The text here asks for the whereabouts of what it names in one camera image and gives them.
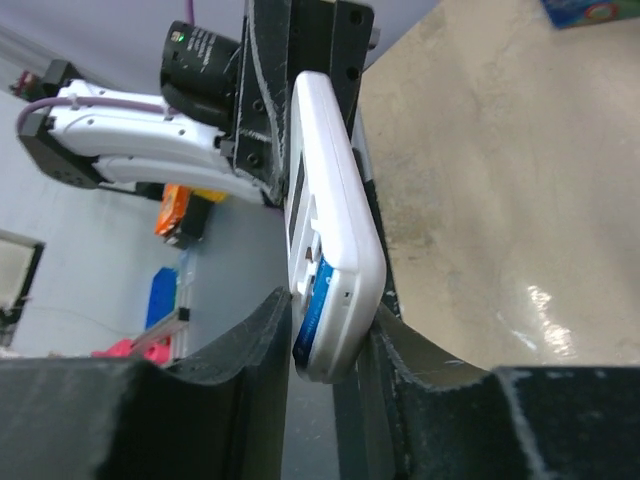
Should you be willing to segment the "blue battery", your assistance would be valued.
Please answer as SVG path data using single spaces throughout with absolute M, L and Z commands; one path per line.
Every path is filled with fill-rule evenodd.
M 297 367 L 306 369 L 308 366 L 333 272 L 334 268 L 321 255 L 311 290 L 309 306 L 293 346 L 293 357 Z

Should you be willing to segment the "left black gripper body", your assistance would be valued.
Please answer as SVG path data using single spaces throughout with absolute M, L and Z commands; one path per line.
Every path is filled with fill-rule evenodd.
M 232 133 L 234 171 L 262 200 L 289 184 L 292 93 L 303 71 L 327 75 L 351 129 L 374 31 L 374 10 L 350 1 L 249 1 L 245 5 Z

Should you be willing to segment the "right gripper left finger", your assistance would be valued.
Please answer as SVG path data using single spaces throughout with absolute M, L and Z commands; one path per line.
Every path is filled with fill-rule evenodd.
M 140 357 L 1 364 L 5 479 L 277 479 L 291 297 L 172 367 Z

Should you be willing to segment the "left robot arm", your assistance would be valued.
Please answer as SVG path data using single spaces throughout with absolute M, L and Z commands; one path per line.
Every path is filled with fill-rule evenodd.
M 107 89 L 64 60 L 16 134 L 46 176 L 81 189 L 178 184 L 282 209 L 314 174 L 354 165 L 372 7 L 249 1 L 239 39 L 174 22 L 156 95 Z

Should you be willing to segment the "white remote control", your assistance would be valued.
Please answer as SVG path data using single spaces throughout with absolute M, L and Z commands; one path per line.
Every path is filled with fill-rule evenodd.
M 320 256 L 334 268 L 306 369 L 335 384 L 353 369 L 386 283 L 386 260 L 351 141 L 329 77 L 295 80 L 285 203 L 294 342 L 309 306 Z

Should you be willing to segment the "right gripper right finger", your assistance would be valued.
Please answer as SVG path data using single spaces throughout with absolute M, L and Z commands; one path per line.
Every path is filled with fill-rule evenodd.
M 466 363 L 385 306 L 359 358 L 373 479 L 635 479 L 635 367 Z

